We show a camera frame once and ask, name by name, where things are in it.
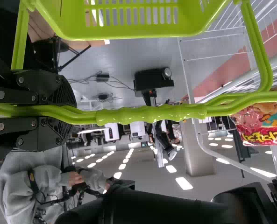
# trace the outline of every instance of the green cart handle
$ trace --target green cart handle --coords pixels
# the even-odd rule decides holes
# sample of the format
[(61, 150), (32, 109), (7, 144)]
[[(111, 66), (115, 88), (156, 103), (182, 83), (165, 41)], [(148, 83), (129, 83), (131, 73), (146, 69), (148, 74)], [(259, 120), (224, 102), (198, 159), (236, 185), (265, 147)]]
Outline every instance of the green cart handle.
[[(98, 124), (102, 126), (106, 123), (125, 125), (135, 121), (153, 123), (162, 119), (181, 121), (188, 118), (204, 119), (211, 116), (227, 116), (255, 103), (277, 102), (277, 91), (268, 92), (272, 86), (273, 73), (249, 0), (242, 1), (241, 12), (261, 76), (261, 84), (256, 92), (223, 94), (204, 104), (143, 106), (136, 109), (121, 108), (116, 111), (102, 110), (96, 112), (83, 112), (70, 106), (36, 105), (18, 107), (0, 104), (0, 114), (7, 117), (51, 116), (74, 125)], [(23, 69), (28, 20), (27, 8), (21, 1), (12, 69)]]
[(73, 125), (97, 124), (102, 126), (107, 123), (127, 125), (135, 121), (154, 123), (163, 119), (181, 121), (188, 118), (205, 119), (206, 117), (227, 116), (255, 103), (263, 102), (277, 102), (277, 91), (253, 92), (227, 105), (218, 106), (183, 104), (84, 112), (71, 106), (0, 104), (0, 114), (7, 117), (50, 116)]

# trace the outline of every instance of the lime green shopping basket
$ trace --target lime green shopping basket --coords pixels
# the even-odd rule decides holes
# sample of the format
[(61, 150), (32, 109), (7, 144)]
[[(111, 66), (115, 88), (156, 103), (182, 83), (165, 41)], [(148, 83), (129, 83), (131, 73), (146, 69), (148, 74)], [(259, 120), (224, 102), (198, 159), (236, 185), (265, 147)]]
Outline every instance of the lime green shopping basket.
[[(68, 40), (192, 36), (206, 30), (231, 0), (21, 0), (12, 69), (23, 69), (28, 10), (37, 9), (56, 34)], [(83, 112), (70, 106), (15, 106), (0, 104), (8, 117), (51, 116), (70, 124), (153, 123), (168, 119), (227, 116), (254, 103), (277, 102), (277, 91), (269, 92), (273, 74), (260, 30), (249, 3), (241, 12), (261, 76), (253, 93), (223, 94), (204, 104), (122, 108), (117, 111)]]

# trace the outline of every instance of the gray hoodie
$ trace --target gray hoodie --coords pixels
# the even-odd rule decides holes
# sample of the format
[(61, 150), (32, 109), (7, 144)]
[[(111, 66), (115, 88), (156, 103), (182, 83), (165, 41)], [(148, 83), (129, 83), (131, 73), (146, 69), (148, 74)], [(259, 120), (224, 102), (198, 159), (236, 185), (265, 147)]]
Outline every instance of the gray hoodie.
[[(68, 159), (66, 145), (39, 153), (11, 152), (7, 155), (0, 170), (0, 208), (8, 224), (32, 224), (39, 203), (32, 199), (27, 171), (34, 170), (38, 188), (46, 195), (46, 201), (62, 197), (62, 186), (68, 186), (69, 173), (62, 174), (61, 164), (67, 167), (71, 164)], [(105, 187), (106, 177), (101, 171), (85, 169), (80, 173), (84, 181), (93, 190)], [(46, 208), (46, 215), (42, 216), (48, 223), (55, 222), (64, 212), (62, 205), (55, 204)]]

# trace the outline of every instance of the person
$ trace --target person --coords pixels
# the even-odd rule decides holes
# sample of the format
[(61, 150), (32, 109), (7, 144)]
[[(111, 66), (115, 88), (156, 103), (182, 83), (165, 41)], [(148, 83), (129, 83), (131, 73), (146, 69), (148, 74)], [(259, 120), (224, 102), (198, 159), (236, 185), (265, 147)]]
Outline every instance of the person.
[(66, 145), (38, 153), (10, 152), (0, 170), (0, 208), (7, 223), (53, 224), (61, 213), (74, 207), (75, 198), (47, 208), (41, 204), (61, 199), (65, 188), (83, 182), (95, 191), (110, 188), (110, 181), (99, 170), (76, 168), (76, 172), (63, 173), (70, 165)]
[[(175, 156), (177, 155), (177, 151), (175, 150), (175, 148), (173, 147), (172, 144), (180, 144), (181, 141), (179, 138), (176, 138), (174, 135), (174, 131), (172, 128), (172, 124), (171, 121), (168, 120), (166, 121), (167, 126), (167, 133), (162, 132), (161, 129), (161, 124), (162, 124), (162, 120), (158, 121), (155, 125), (155, 135), (156, 138), (158, 139), (160, 145), (163, 147), (164, 152), (168, 155), (169, 160), (173, 160), (175, 158)], [(149, 124), (149, 126), (147, 127), (147, 134), (149, 135), (149, 141), (150, 143), (154, 143), (155, 142), (155, 138), (154, 135), (152, 133), (152, 124)]]

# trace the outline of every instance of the snack bag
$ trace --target snack bag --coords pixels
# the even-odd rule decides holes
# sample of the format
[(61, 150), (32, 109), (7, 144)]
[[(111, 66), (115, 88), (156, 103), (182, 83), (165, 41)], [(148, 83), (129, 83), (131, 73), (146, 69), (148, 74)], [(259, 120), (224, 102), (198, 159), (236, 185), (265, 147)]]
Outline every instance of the snack bag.
[(230, 118), (245, 146), (277, 145), (277, 103), (254, 104)]

